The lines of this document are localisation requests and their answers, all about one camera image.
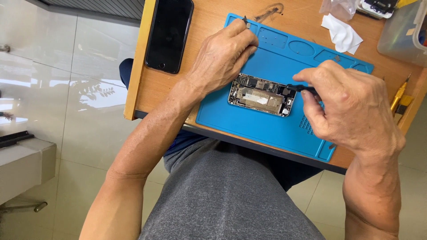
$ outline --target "black screwdriver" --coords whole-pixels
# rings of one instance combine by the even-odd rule
[[[294,91],[297,91],[297,92],[301,92],[302,90],[307,90],[307,91],[313,93],[314,96],[318,95],[317,92],[316,92],[316,89],[314,89],[314,87],[307,87],[307,86],[304,86],[304,85],[292,85],[292,84],[288,84],[288,85],[286,85],[286,88],[288,90],[294,90]]]

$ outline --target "blue silicone mat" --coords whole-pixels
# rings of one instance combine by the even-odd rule
[[[228,14],[225,26],[236,18],[242,17]],[[248,22],[251,24],[250,30],[258,36],[259,46],[243,66],[241,72],[244,74],[282,84],[301,84],[292,80],[294,74],[308,67],[317,67],[336,55],[339,56],[338,64],[344,68],[365,73],[371,73],[374,69],[372,64],[335,50],[251,20]],[[228,103],[230,87],[231,83],[205,97],[200,103],[196,123],[309,158],[325,162],[330,160],[335,148],[329,149],[330,142],[313,134],[304,116],[300,93],[295,97],[289,116],[280,117]]]

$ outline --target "phone frame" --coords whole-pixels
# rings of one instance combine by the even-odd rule
[[[154,69],[157,69],[157,70],[161,70],[161,71],[164,71],[164,72],[167,72],[167,73],[172,73],[172,74],[177,74],[179,72],[179,70],[181,68],[182,56],[184,55],[185,43],[187,42],[188,30],[190,29],[191,18],[193,17],[193,11],[194,11],[194,2],[192,0],[188,0],[188,1],[190,1],[190,3],[191,3],[190,18],[188,20],[188,24],[187,24],[187,27],[185,29],[184,45],[183,45],[182,50],[181,50],[181,57],[179,59],[178,69],[176,70],[176,72],[169,72],[169,71],[166,71],[166,70],[164,70],[163,68],[161,68],[159,66],[152,66],[152,65],[150,65],[147,62],[147,56],[148,56],[148,53],[150,52],[150,44],[151,44],[151,40],[152,40],[152,33],[153,33],[155,18],[156,18],[156,15],[157,15],[157,7],[158,7],[158,3],[159,3],[159,0],[156,0],[156,5],[154,7],[153,18],[151,19],[151,27],[150,27],[149,37],[148,37],[147,48],[146,48],[145,56],[144,56],[145,65],[147,65],[148,67],[151,67],[151,68],[154,68]]]

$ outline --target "yellow screwdriver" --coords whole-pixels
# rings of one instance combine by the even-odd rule
[[[406,85],[408,84],[408,80],[410,77],[411,77],[411,74],[409,74],[406,81],[401,85],[401,87],[399,88],[398,92],[395,95],[395,98],[393,99],[392,106],[391,106],[391,110],[393,113],[394,113],[394,111],[395,111],[395,109],[399,103],[400,98],[402,98],[403,93],[405,93],[405,88],[406,88]]]

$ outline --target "plastic bag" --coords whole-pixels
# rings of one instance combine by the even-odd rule
[[[319,13],[327,15],[331,13],[334,17],[348,21],[356,13],[357,3],[360,0],[323,0]]]

